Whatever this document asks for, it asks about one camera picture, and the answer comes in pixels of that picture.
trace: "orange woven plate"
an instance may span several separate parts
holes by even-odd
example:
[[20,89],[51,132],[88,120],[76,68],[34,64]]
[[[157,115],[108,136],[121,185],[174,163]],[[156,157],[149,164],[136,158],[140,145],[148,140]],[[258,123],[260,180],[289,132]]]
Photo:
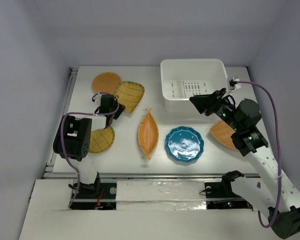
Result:
[[111,147],[115,141],[115,131],[110,126],[91,132],[89,153],[99,154]]
[[210,133],[224,146],[238,151],[232,142],[231,135],[235,133],[224,121],[218,121],[210,128]]
[[156,120],[150,113],[151,108],[142,119],[138,130],[138,142],[145,154],[145,159],[149,160],[150,155],[155,150],[159,140],[159,129]]
[[106,92],[113,94],[121,83],[121,77],[113,72],[104,72],[96,76],[92,82],[92,89],[96,93]]
[[145,87],[133,81],[123,81],[113,93],[118,95],[119,103],[125,106],[126,113],[132,113],[145,94]]

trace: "white enclosure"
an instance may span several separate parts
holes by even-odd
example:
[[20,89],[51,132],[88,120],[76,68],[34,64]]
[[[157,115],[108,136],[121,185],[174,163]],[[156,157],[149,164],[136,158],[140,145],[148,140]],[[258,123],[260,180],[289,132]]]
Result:
[[[165,59],[247,67],[273,95],[283,168],[300,190],[300,0],[0,0],[0,240],[19,238],[69,68]],[[270,102],[255,93],[276,155]]]

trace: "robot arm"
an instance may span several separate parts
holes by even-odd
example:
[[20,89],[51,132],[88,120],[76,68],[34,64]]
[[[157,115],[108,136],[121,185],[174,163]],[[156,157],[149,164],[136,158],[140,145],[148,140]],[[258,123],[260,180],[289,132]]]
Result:
[[[239,89],[235,86],[238,79],[230,77],[227,81],[231,93]],[[199,113],[206,116],[215,113],[235,131],[231,136],[233,144],[256,169],[267,189],[256,186],[242,173],[233,171],[226,173],[222,181],[210,190],[224,194],[235,193],[246,199],[272,222],[268,226],[261,224],[271,227],[280,238],[286,239],[300,232],[300,192],[283,171],[278,175],[278,163],[268,142],[256,127],[261,119],[258,104],[244,99],[236,107],[230,103],[229,96],[223,88],[212,94],[190,97],[189,100]]]

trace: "cable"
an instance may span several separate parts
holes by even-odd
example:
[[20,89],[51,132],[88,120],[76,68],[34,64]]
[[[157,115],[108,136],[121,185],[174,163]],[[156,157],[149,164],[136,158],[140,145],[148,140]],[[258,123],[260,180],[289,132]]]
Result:
[[[107,92],[98,92],[96,93],[95,95],[93,95],[92,99],[94,99],[95,96],[97,95],[100,95],[100,94],[109,94],[109,95],[112,95],[111,93],[107,93]],[[97,113],[96,115],[97,116],[106,116],[106,115],[112,115],[112,114],[115,114],[118,109],[119,109],[119,102],[118,102],[118,99],[115,98],[116,102],[117,102],[117,107],[116,109],[113,111],[113,112],[109,112],[109,113]],[[69,157],[68,157],[68,154],[67,154],[67,151],[66,151],[66,145],[65,145],[65,139],[64,139],[64,128],[65,128],[65,121],[66,121],[66,118],[69,116],[69,115],[85,115],[85,116],[94,116],[95,114],[94,113],[85,113],[85,112],[68,112],[66,113],[63,117],[62,117],[62,120],[61,120],[61,126],[60,126],[60,140],[61,140],[61,147],[62,147],[62,152],[63,152],[63,155],[64,155],[64,158],[66,160],[66,162],[69,164],[69,166],[71,168],[73,168],[76,172],[76,175],[77,175],[77,185],[76,185],[76,188],[75,188],[75,192],[73,194],[73,197],[71,198],[70,200],[70,203],[69,203],[69,208],[71,207],[71,205],[74,203],[74,200],[79,192],[79,188],[80,188],[80,171],[79,169],[74,166],[70,160],[69,160]]]
[[[275,106],[275,102],[274,99],[272,98],[270,92],[262,85],[255,83],[255,82],[251,82],[251,81],[237,81],[236,83],[238,84],[250,84],[250,85],[254,85],[257,86],[259,88],[261,88],[262,90],[265,91],[265,93],[268,95],[270,101],[271,101],[271,105],[273,108],[273,113],[274,113],[274,122],[275,122],[275,140],[276,140],[276,147],[277,147],[277,152],[278,152],[278,176],[281,176],[282,173],[282,163],[281,163],[281,147],[280,147],[280,141],[279,141],[279,128],[278,128],[278,115],[277,115],[277,109]],[[274,213],[273,213],[273,217],[271,219],[271,221],[269,222],[268,225],[264,225],[264,223],[262,222],[261,219],[261,213],[258,210],[258,218],[259,218],[259,222],[261,224],[262,227],[264,228],[270,228],[276,221],[277,215],[278,215],[278,209],[279,209],[279,205],[280,205],[280,199],[281,199],[281,190],[282,190],[282,178],[279,177],[278,178],[278,192],[277,192],[277,197],[276,197],[276,202],[275,202],[275,208],[274,208]]]
[[228,96],[226,96],[226,98],[228,99],[228,101],[229,101],[229,98],[232,100],[232,105],[233,106],[236,106],[236,101],[235,101],[235,99],[234,99],[234,97],[233,96],[231,96],[231,95],[228,95]]

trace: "yellow woven tray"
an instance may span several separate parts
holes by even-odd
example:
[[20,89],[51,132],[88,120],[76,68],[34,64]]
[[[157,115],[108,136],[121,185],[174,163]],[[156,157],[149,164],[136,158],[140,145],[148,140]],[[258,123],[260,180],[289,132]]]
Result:
[[210,133],[224,146],[238,151],[232,142],[231,135],[235,133],[224,121],[218,121],[210,128]]
[[121,77],[113,72],[103,72],[96,76],[92,82],[92,89],[96,93],[106,92],[113,94],[121,83]]
[[121,82],[113,93],[118,95],[119,103],[125,106],[126,113],[132,113],[145,94],[145,87],[132,81]]
[[115,141],[115,131],[110,126],[91,132],[89,153],[99,154],[111,147]]
[[145,154],[145,159],[149,160],[150,155],[155,150],[159,140],[159,129],[156,120],[150,113],[151,108],[147,108],[147,113],[143,117],[139,130],[138,130],[138,142]]

